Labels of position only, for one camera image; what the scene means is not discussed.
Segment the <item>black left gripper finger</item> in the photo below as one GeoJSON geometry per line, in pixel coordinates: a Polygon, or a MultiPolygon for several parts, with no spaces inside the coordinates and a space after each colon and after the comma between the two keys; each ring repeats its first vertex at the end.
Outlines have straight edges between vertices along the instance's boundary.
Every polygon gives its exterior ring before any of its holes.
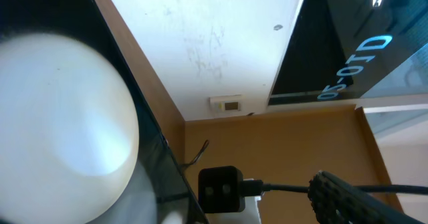
{"type": "Polygon", "coordinates": [[[371,193],[424,195],[409,185],[352,186],[337,176],[318,172],[310,181],[308,198],[320,224],[422,224],[372,197],[371,193]]]}

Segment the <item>black smartphone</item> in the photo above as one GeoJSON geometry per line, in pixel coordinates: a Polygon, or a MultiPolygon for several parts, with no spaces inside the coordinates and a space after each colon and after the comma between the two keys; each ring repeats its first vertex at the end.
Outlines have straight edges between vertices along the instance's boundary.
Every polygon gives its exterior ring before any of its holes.
{"type": "Polygon", "coordinates": [[[1,222],[207,222],[95,0],[1,0],[1,222]]]}

